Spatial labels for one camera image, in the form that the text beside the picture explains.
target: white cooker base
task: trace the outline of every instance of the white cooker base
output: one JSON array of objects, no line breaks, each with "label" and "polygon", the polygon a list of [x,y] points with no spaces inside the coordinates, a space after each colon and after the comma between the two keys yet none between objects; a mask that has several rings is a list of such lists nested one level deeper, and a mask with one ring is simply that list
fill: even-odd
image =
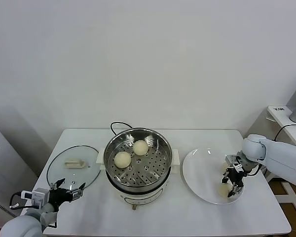
[{"label": "white cooker base", "polygon": [[123,202],[131,205],[132,209],[136,210],[137,206],[146,205],[157,200],[164,192],[165,188],[167,187],[167,184],[168,184],[168,180],[166,180],[163,183],[163,185],[157,190],[145,195],[130,195],[130,194],[123,193],[120,190],[117,190],[117,189],[115,190],[118,192],[118,196]]}]

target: black cable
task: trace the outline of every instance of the black cable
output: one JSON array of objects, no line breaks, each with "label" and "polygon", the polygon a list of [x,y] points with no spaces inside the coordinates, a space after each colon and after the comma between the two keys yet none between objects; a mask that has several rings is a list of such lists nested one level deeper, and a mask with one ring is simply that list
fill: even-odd
[{"label": "black cable", "polygon": [[283,128],[288,127],[288,126],[296,126],[296,124],[288,124],[288,125],[285,125],[285,126],[281,127],[281,129],[278,131],[278,133],[276,134],[276,136],[275,136],[275,138],[273,140],[274,142],[276,142],[276,138],[278,137],[280,132],[283,130]]},{"label": "black cable", "polygon": [[266,173],[267,173],[267,168],[265,168],[265,172],[263,173],[263,175],[265,176]]},{"label": "black cable", "polygon": [[9,206],[12,206],[12,201],[13,201],[14,196],[19,196],[20,197],[21,193],[22,192],[16,192],[16,193],[12,194],[12,196],[10,198]]},{"label": "black cable", "polygon": [[18,207],[10,207],[11,210],[19,210],[19,209],[24,209],[24,208],[35,208],[35,209],[39,209],[38,206],[18,206]]},{"label": "black cable", "polygon": [[16,192],[14,194],[12,194],[11,198],[10,198],[10,202],[9,202],[9,206],[10,206],[10,209],[11,210],[19,210],[19,209],[24,209],[24,208],[35,208],[35,209],[38,209],[38,206],[17,206],[17,207],[13,207],[12,206],[12,201],[13,201],[13,198],[14,196],[21,196],[21,193],[22,192]]},{"label": "black cable", "polygon": [[256,172],[254,174],[247,174],[247,176],[255,176],[255,175],[257,175],[257,173],[260,171],[261,167],[262,167],[262,164],[259,164],[258,169],[256,170]]},{"label": "black cable", "polygon": [[113,125],[113,124],[116,124],[116,123],[120,123],[120,124],[123,124],[123,125],[129,126],[130,128],[133,128],[131,125],[129,125],[129,124],[125,123],[125,122],[112,122],[111,125],[110,125],[110,127],[111,127],[111,130],[112,130],[112,132],[114,133],[114,135],[116,135],[116,132],[114,132],[114,130],[113,130],[113,128],[112,128],[112,125]]}]

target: steamed bun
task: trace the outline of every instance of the steamed bun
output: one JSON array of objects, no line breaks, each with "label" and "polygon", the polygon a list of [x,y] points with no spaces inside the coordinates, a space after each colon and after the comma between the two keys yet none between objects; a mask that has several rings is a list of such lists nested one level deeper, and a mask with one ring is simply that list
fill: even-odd
[{"label": "steamed bun", "polygon": [[123,169],[130,165],[131,158],[128,152],[119,152],[114,158],[114,164],[116,167]]},{"label": "steamed bun", "polygon": [[147,142],[145,142],[143,140],[139,140],[139,141],[135,142],[134,146],[133,146],[133,151],[138,156],[143,156],[144,154],[146,154],[148,149],[149,149],[149,147],[148,147]]}]

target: stainless steel pot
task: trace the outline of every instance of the stainless steel pot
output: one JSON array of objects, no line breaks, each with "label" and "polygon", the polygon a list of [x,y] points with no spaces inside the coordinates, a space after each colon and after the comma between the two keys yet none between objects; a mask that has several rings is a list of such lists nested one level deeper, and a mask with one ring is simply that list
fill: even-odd
[{"label": "stainless steel pot", "polygon": [[[148,152],[138,156],[133,145],[144,140],[149,146]],[[131,163],[124,169],[114,164],[115,155],[128,152]],[[104,165],[111,183],[120,191],[130,194],[145,194],[160,187],[168,178],[172,162],[172,150],[169,142],[158,132],[147,128],[132,128],[113,137],[104,151]]]}]

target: pot handle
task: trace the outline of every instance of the pot handle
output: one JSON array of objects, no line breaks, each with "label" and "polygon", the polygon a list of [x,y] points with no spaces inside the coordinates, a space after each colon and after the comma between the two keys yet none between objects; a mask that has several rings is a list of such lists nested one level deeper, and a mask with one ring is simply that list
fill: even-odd
[{"label": "pot handle", "polygon": [[100,151],[98,153],[97,161],[96,161],[97,164],[101,164],[100,170],[105,170],[104,161],[103,161],[104,150],[105,150],[105,148],[100,149]]},{"label": "pot handle", "polygon": [[171,173],[180,173],[180,157],[178,149],[172,149]]}]

